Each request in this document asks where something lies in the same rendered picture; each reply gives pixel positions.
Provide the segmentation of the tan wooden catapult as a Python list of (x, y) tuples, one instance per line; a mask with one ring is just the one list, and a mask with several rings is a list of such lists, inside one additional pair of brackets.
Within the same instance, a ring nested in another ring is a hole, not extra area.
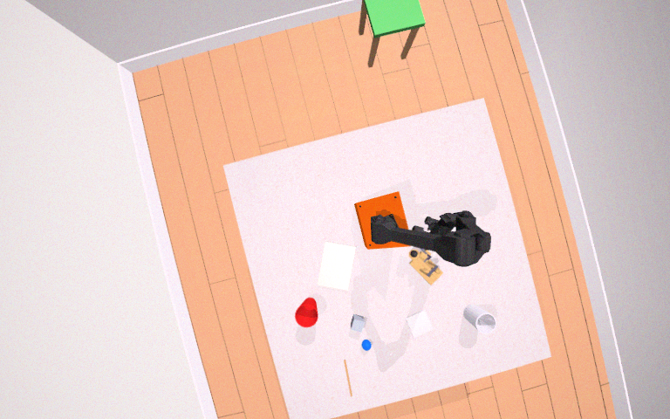
[[(420, 248), (419, 248), (420, 249)], [(411, 251), (409, 252), (409, 257), (411, 262), (409, 263), (430, 285), (432, 285), (443, 273), (438, 267), (437, 264), (434, 264), (429, 259), (431, 254), (428, 251), (420, 249), (422, 252), (417, 250), (411, 250), (417, 252), (417, 257), (412, 258)]]

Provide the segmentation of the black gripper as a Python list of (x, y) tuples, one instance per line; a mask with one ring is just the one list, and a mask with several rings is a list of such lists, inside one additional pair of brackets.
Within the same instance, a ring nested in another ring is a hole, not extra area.
[(412, 230), (416, 230), (416, 231), (420, 231), (420, 232), (425, 232), (425, 233), (430, 233), (430, 234), (435, 234), (435, 235), (440, 235), (440, 236), (449, 233), (449, 232), (445, 232), (445, 231), (441, 230), (441, 229), (438, 227), (438, 224), (437, 224), (437, 223), (438, 223), (438, 222), (435, 222), (435, 226), (430, 230), (430, 232), (426, 232), (426, 231), (424, 231), (424, 229), (423, 229), (422, 227), (417, 226), (417, 225), (415, 225), (415, 226), (412, 228)]

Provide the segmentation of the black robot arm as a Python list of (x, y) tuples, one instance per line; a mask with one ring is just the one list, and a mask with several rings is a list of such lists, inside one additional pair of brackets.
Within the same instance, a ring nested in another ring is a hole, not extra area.
[[(393, 214), (371, 216), (371, 238), (375, 244), (395, 242), (433, 251), (444, 260), (460, 267), (477, 263), (491, 249), (491, 235), (476, 225), (476, 217), (467, 210), (445, 213), (440, 220), (427, 216), (427, 231), (435, 226), (449, 232), (442, 236), (399, 228)], [(452, 231), (456, 227), (456, 231)]]

